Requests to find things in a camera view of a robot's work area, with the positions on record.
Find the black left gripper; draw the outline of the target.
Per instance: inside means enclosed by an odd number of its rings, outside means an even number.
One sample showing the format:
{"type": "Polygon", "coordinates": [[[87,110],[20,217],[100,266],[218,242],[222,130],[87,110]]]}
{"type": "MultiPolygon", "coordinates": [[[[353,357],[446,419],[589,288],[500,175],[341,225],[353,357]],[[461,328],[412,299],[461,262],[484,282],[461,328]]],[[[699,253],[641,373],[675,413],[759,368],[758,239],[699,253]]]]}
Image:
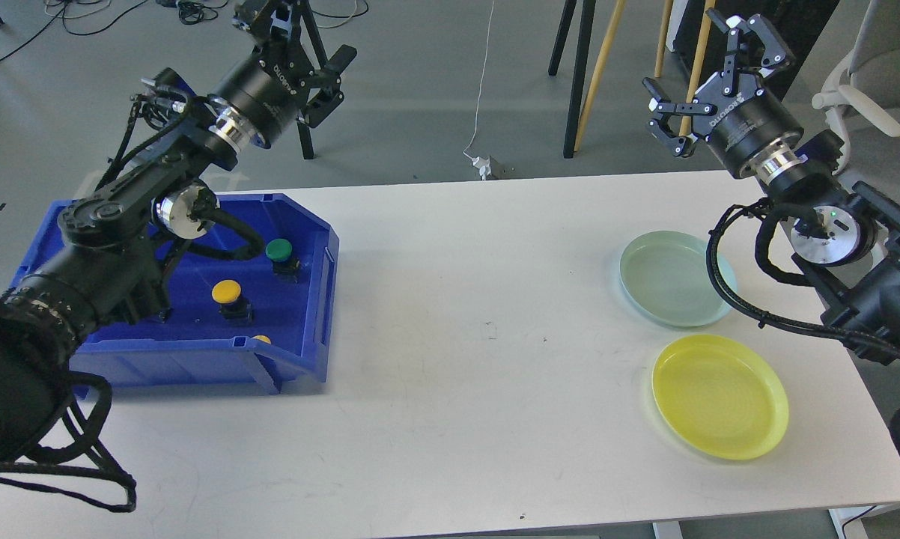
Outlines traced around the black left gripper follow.
{"type": "Polygon", "coordinates": [[[254,51],[232,67],[210,92],[222,113],[230,110],[245,126],[244,144],[271,149],[292,125],[300,147],[312,150],[318,127],[341,103],[343,72],[357,56],[341,45],[322,68],[300,47],[300,1],[238,1],[232,24],[251,35],[254,51]]]}

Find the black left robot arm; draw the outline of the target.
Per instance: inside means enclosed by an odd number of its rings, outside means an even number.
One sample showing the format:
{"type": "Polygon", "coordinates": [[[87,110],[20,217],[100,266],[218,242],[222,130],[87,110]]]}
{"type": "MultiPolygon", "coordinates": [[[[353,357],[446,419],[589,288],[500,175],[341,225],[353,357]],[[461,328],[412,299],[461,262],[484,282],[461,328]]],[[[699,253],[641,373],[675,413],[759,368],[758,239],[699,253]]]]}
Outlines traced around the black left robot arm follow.
{"type": "Polygon", "coordinates": [[[145,81],[100,184],[54,206],[0,294],[0,484],[129,513],[136,481],[100,439],[114,386],[326,379],[337,235],[203,174],[293,130],[310,158],[357,51],[327,55],[306,1],[239,2],[234,26],[248,58],[207,95],[145,81]]]}

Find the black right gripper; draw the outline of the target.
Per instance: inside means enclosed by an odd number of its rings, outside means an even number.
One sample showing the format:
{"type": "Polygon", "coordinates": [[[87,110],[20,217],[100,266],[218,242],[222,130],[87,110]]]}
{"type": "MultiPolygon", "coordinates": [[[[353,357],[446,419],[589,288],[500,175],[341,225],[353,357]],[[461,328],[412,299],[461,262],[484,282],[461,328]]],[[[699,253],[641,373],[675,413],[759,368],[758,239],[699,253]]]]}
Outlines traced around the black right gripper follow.
{"type": "Polygon", "coordinates": [[[696,90],[698,103],[672,101],[655,78],[645,76],[642,86],[651,95],[646,129],[678,158],[693,156],[697,142],[703,140],[724,169],[741,180],[755,174],[748,162],[759,151],[776,140],[792,147],[805,133],[762,81],[788,70],[795,57],[761,14],[726,18],[716,9],[706,9],[705,15],[726,37],[720,72],[696,90]],[[678,132],[677,119],[690,119],[688,134],[678,132]]]}

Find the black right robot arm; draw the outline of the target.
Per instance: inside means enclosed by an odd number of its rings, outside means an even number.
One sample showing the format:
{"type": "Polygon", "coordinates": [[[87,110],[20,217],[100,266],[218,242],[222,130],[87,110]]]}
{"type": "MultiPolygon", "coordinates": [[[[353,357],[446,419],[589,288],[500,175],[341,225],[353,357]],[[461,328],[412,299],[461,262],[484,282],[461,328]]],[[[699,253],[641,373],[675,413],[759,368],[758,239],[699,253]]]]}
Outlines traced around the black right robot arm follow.
{"type": "Polygon", "coordinates": [[[900,205],[865,182],[836,180],[843,140],[824,130],[800,144],[803,128],[772,95],[766,79],[792,52],[762,15],[724,17],[705,10],[725,37],[725,55],[685,103],[652,78],[648,131],[676,157],[704,142],[737,180],[754,177],[764,197],[733,205],[709,233],[705,267],[718,296],[736,311],[788,333],[836,340],[855,356],[900,361],[900,205]],[[720,240],[740,217],[759,220],[758,268],[785,285],[812,287],[827,305],[818,323],[790,320],[738,296],[718,269],[720,240]]]}

